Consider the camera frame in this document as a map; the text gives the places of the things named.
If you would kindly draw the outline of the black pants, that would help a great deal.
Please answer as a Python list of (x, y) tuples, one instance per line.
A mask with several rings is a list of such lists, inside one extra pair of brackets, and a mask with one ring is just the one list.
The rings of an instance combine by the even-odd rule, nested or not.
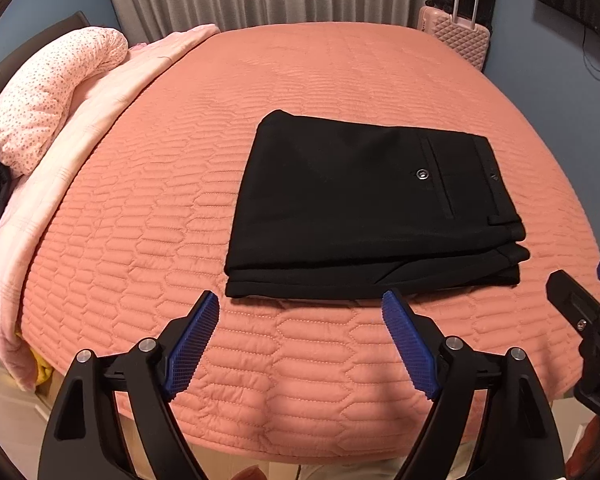
[(242, 176), (225, 292), (362, 300), (515, 286), (525, 236), (484, 136), (274, 110)]

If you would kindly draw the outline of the yellow cloth under bed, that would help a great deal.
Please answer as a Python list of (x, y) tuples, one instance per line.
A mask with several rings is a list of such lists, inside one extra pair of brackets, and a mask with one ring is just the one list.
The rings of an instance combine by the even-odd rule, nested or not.
[(20, 385), (35, 389), (52, 378), (54, 368), (27, 343), (19, 330), (16, 331), (16, 336), (19, 344), (17, 356)]

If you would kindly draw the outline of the light pink blanket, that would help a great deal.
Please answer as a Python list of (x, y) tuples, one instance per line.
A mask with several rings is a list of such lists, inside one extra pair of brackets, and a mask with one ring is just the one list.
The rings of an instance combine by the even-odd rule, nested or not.
[(73, 93), (65, 125), (0, 219), (0, 361), (16, 331), (59, 373), (129, 349), (220, 292), (239, 167), (212, 124), (214, 25), (130, 46)]

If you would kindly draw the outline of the salmon quilted bedspread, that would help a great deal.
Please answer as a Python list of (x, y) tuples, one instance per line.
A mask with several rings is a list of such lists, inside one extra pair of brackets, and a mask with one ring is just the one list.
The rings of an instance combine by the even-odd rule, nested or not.
[[(64, 372), (81, 349), (125, 352), (205, 290), (222, 294), (239, 182), (257, 124), (276, 108), (488, 138), (527, 230), (521, 282), (420, 297), (413, 308), (472, 348), (523, 348), (552, 399), (576, 382), (580, 340), (545, 283), (562, 269), (600, 301), (600, 251), (562, 168), (464, 58), (415, 29), (366, 23), (222, 32), (154, 81), (94, 148), (44, 233), (23, 285), (23, 339)], [(352, 463), (406, 455), (429, 404), (377, 302), (223, 299), (172, 408), (205, 448)]]

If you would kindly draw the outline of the pink quilted suitcase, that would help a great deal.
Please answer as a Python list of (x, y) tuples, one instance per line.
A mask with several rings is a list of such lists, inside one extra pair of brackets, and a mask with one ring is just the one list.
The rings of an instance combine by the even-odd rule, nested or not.
[(477, 23), (478, 5), (479, 0), (474, 0), (470, 18), (462, 18), (458, 13), (460, 0), (454, 0), (452, 13), (434, 6), (422, 6), (417, 28), (446, 44), (481, 72), (486, 62), (491, 33), (486, 26)]

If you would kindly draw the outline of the pink dotted pillow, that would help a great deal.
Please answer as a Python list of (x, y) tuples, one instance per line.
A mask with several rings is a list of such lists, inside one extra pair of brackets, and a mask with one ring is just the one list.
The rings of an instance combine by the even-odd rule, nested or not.
[(65, 125), (76, 88), (116, 68), (128, 50), (122, 32), (88, 26), (46, 44), (22, 64), (0, 93), (0, 162), (14, 177), (38, 166)]

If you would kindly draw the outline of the dark headboard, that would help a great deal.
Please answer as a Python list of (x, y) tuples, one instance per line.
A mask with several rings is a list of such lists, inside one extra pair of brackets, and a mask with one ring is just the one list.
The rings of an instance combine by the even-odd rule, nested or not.
[(23, 66), (23, 63), (41, 50), (42, 47), (45, 47), (59, 37), (68, 34), (68, 32), (86, 27), (89, 24), (90, 22), (87, 21), (84, 13), (78, 11), (68, 16), (68, 18), (42, 30), (42, 32), (39, 32), (27, 40), (15, 51), (12, 51), (12, 53), (7, 55), (0, 63), (0, 93), (4, 90), (6, 84), (8, 84), (10, 78), (15, 75), (16, 71), (19, 70), (21, 66)]

